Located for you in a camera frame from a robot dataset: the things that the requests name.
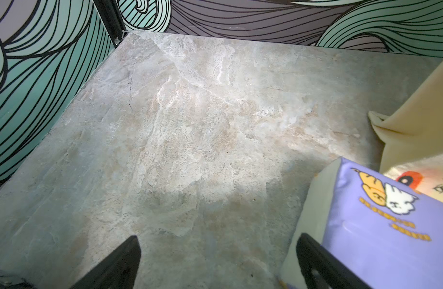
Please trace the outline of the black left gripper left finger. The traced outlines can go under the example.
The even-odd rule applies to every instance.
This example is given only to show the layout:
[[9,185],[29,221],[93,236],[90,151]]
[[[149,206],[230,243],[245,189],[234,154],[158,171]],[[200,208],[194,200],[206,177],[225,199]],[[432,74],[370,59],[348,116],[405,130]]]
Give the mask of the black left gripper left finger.
[[133,289],[141,259],[137,236],[130,236],[71,289]]

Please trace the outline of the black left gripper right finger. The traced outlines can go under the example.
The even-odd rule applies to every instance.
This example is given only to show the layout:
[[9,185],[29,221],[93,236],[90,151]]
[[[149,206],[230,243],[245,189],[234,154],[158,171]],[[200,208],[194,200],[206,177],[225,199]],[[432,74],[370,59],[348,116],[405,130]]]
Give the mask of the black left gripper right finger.
[[296,255],[308,289],[369,288],[309,234],[299,237]]

